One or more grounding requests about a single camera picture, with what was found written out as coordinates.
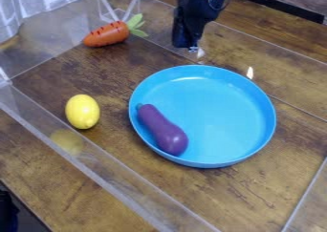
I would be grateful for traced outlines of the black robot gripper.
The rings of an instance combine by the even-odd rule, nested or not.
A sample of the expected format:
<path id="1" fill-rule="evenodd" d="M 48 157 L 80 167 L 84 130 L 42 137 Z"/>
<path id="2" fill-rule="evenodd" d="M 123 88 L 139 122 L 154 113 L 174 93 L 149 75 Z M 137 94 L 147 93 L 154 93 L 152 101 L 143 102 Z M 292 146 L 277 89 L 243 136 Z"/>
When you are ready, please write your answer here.
<path id="1" fill-rule="evenodd" d="M 198 50 L 204 25 L 218 17 L 223 3 L 225 0 L 176 0 L 171 35 L 175 48 Z"/>

